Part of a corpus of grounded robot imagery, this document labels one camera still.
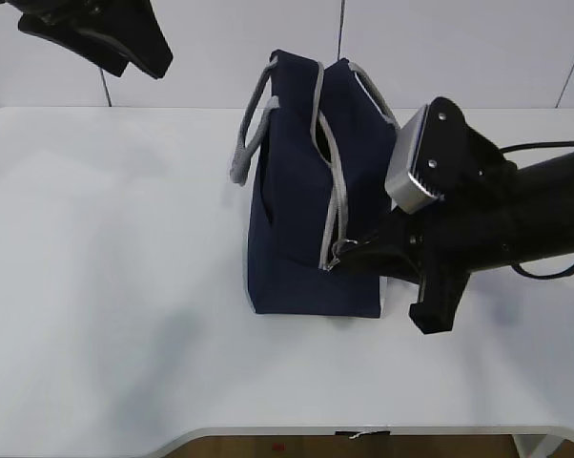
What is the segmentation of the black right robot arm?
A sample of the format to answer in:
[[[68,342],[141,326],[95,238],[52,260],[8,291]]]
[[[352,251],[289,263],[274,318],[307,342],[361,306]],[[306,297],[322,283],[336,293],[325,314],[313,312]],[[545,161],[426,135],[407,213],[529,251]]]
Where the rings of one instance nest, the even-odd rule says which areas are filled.
[[[574,140],[562,156],[519,168],[437,97],[400,129],[385,179],[394,208],[344,242],[338,266],[415,283],[409,316],[450,331],[470,276],[574,253]]]

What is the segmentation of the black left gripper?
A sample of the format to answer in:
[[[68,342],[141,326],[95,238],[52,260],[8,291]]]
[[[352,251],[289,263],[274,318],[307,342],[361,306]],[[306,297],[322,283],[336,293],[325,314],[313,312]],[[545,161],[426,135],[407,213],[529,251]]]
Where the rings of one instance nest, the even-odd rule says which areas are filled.
[[[114,76],[121,76],[130,61],[161,79],[173,62],[149,0],[0,0],[4,4],[22,13],[18,21],[22,33],[74,52]],[[114,51],[80,33],[96,36]]]

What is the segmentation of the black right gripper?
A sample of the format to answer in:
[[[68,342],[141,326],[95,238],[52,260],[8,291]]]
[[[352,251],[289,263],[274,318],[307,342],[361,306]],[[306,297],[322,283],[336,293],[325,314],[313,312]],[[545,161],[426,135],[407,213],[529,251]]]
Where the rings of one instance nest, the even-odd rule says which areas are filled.
[[[438,96],[429,105],[418,169],[443,198],[413,215],[386,217],[341,249],[341,269],[417,284],[409,318],[423,334],[450,332],[482,245],[497,244],[492,217],[506,198],[516,165],[471,127],[461,108]],[[454,265],[460,270],[430,264]]]

